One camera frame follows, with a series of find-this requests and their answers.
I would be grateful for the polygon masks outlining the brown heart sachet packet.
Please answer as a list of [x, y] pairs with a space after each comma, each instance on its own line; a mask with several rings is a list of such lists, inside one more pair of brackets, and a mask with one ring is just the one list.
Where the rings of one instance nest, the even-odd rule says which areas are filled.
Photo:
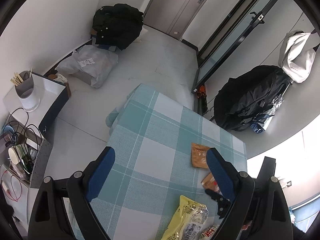
[[210, 189], [216, 193], [220, 193], [220, 188], [217, 184], [217, 181], [214, 179], [212, 173], [209, 173], [202, 181], [202, 186], [205, 189]]

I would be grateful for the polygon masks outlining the red white snack wrapper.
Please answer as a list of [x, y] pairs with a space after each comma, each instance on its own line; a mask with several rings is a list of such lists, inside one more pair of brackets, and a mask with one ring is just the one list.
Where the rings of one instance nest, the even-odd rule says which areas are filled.
[[199, 240], [209, 240], [211, 239], [214, 234], [216, 233], [217, 229], [219, 228], [219, 225], [217, 224], [213, 224], [209, 227], [207, 227], [206, 229], [204, 229], [200, 236], [199, 236]]

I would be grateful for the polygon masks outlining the yellow bread wrapper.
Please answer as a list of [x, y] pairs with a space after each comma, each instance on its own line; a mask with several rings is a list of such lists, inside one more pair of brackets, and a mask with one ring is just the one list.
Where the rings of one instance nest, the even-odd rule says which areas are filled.
[[179, 207], [161, 239], [199, 239], [208, 217], [209, 211], [206, 205], [180, 195]]

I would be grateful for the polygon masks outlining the folded blue silver umbrella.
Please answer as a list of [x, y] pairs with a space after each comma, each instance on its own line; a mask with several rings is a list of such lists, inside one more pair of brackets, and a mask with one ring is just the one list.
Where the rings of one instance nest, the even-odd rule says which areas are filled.
[[250, 128], [254, 133], [260, 134], [267, 130], [276, 111], [283, 103], [284, 94], [290, 85], [291, 83], [282, 88], [280, 93], [273, 98], [271, 103], [268, 104], [267, 109], [264, 112], [256, 115], [255, 118], [251, 121]]

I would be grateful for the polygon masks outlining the teal checked tablecloth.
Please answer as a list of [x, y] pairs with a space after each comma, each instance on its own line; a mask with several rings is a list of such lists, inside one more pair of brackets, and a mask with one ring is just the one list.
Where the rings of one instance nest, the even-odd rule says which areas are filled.
[[91, 206], [111, 239], [160, 239], [180, 196], [205, 204], [208, 224], [217, 220], [217, 205], [201, 184], [208, 170], [193, 167], [192, 144], [216, 148], [239, 171], [247, 168], [240, 139], [145, 84], [117, 106], [104, 95], [75, 91], [66, 111], [109, 131], [116, 158]]

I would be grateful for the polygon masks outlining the black hanging backpack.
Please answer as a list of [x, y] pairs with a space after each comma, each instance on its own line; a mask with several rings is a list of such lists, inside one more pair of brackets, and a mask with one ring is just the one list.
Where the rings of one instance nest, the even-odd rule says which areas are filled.
[[291, 83], [279, 67], [259, 65], [237, 78], [229, 78], [214, 99], [214, 120], [225, 130], [243, 131], [261, 120], [274, 98]]

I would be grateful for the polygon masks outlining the orange black tool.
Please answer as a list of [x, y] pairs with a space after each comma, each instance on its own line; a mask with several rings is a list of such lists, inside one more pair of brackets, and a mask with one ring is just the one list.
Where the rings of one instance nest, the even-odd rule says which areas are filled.
[[201, 98], [206, 98], [207, 94], [206, 94], [206, 87], [204, 85], [202, 85], [197, 91], [196, 91], [196, 96], [198, 99]]

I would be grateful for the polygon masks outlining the white side cabinet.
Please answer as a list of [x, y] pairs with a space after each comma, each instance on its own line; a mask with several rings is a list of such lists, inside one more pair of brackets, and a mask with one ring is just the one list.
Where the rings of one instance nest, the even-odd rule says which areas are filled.
[[9, 116], [30, 132], [54, 143], [55, 119], [69, 100], [67, 86], [34, 73], [34, 87], [27, 98], [20, 98], [13, 87], [3, 99]]

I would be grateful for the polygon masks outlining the grey white utensil holder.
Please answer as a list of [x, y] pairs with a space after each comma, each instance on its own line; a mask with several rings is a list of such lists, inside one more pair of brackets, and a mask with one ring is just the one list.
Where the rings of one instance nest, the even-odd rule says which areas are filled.
[[32, 112], [40, 104], [40, 96], [37, 93], [32, 70], [25, 70], [20, 73], [14, 72], [10, 80], [15, 86], [15, 92], [26, 112]]

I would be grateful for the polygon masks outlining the grey plastic parcel bag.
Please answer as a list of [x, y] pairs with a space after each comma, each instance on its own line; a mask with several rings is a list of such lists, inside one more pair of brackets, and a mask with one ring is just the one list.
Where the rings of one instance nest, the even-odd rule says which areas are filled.
[[93, 88], [100, 88], [117, 63], [116, 53], [85, 45], [74, 50], [55, 69], [63, 75], [72, 75]]

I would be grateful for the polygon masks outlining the white hanging bag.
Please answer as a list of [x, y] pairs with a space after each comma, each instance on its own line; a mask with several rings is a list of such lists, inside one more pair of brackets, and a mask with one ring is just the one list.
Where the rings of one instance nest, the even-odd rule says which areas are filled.
[[303, 83], [311, 73], [317, 49], [304, 50], [311, 35], [294, 30], [286, 34], [281, 44], [278, 65], [296, 83]]

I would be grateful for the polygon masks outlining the black backpack on floor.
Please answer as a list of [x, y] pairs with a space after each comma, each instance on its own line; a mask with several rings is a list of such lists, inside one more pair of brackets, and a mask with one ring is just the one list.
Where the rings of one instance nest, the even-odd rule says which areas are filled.
[[103, 6], [95, 12], [92, 29], [96, 44], [126, 49], [139, 37], [143, 28], [143, 13], [128, 4]]

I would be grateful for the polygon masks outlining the grey entrance door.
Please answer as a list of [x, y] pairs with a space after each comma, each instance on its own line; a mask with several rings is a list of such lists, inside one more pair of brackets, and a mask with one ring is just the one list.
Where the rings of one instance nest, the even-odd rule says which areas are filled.
[[150, 0], [144, 24], [180, 40], [206, 0]]

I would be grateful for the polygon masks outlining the black framed glass door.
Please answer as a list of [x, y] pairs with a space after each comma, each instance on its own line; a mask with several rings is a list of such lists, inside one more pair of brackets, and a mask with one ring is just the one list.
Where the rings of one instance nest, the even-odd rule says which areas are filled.
[[278, 0], [240, 0], [213, 32], [197, 55], [198, 70], [192, 92], [222, 66], [244, 39], [260, 24]]

